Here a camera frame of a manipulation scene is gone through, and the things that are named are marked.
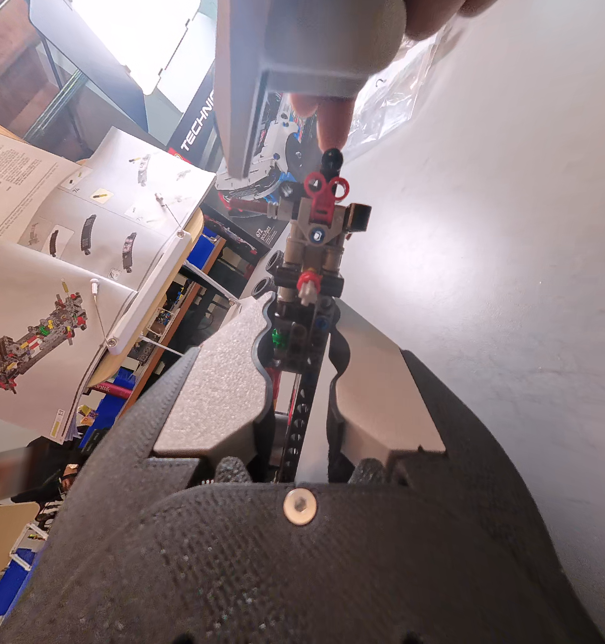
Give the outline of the lego car chassis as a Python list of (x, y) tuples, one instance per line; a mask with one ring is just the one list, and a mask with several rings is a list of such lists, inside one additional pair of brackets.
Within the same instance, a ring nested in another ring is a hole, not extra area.
[(371, 206), (340, 204), (348, 193), (346, 179), (328, 180), (316, 171), (302, 183), (283, 184), (275, 208), (278, 216), (290, 216), (290, 231), (283, 264), (270, 274), (276, 286), (272, 366), (295, 375), (275, 476), (281, 483), (293, 482), (297, 473), (324, 354), (337, 321), (345, 240), (365, 231), (370, 219)]

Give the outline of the white book stand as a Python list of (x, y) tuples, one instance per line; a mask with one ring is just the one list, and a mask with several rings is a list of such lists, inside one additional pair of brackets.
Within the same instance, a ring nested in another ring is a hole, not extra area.
[(86, 372), (74, 405), (89, 386), (104, 352), (121, 359), (136, 341), (157, 300), (186, 261), (204, 227), (206, 201), (144, 193), (124, 214), (92, 207), (91, 255), (71, 258), (89, 270), (97, 285), (79, 287), (84, 326), (77, 327)]

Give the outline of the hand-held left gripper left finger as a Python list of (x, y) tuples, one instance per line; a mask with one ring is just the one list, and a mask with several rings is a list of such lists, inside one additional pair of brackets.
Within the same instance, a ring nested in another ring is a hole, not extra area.
[(155, 442), (158, 457), (204, 458), (216, 466), (225, 457), (244, 464), (258, 455), (254, 424), (272, 409), (273, 386), (258, 356), (271, 329), (268, 307), (275, 294), (241, 301), (235, 317), (197, 352)]

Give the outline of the black lego set box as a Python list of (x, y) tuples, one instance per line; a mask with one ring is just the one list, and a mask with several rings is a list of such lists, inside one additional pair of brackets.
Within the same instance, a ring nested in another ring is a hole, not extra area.
[(316, 118), (299, 117), (282, 93), (269, 93), (259, 120), (249, 176), (228, 173), (218, 134), (210, 68), (172, 134), (167, 151), (200, 169), (216, 173), (215, 186), (201, 206), (205, 230), (256, 264), (275, 244), (286, 225), (263, 209), (276, 204), (283, 181), (303, 181), (321, 162)]

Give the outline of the lego instruction booklet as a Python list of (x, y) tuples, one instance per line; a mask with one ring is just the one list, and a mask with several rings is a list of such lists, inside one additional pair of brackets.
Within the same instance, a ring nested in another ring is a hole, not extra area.
[(17, 242), (0, 242), (0, 420), (63, 443), (86, 373), (77, 327), (89, 270), (92, 207), (124, 214), (144, 193), (205, 199), (214, 173), (112, 127), (82, 170), (53, 189)]

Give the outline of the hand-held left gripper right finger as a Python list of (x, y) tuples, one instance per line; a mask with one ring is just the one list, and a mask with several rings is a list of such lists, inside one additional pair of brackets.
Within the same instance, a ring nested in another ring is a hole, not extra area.
[(341, 300), (328, 361), (330, 476), (350, 476), (364, 459), (391, 472), (414, 453), (446, 452), (402, 350)]

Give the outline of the clear plastic bag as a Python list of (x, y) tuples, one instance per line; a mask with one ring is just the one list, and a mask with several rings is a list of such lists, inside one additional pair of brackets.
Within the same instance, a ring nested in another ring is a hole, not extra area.
[(462, 19), (455, 16), (427, 39), (403, 36), (392, 62), (373, 75), (356, 97), (342, 150), (346, 160), (363, 155), (411, 121), (434, 68), (452, 51), (463, 28)]

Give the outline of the printed paper sheet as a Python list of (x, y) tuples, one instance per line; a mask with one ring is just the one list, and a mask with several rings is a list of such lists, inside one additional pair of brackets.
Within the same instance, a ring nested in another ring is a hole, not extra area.
[(17, 242), (52, 190), (82, 169), (0, 133), (0, 242)]

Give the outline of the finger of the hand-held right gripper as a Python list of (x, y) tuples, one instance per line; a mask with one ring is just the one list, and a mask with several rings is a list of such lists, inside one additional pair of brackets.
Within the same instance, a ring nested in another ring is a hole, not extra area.
[(269, 92), (357, 96), (394, 59), (403, 1), (219, 1), (214, 103), (228, 173), (244, 179)]

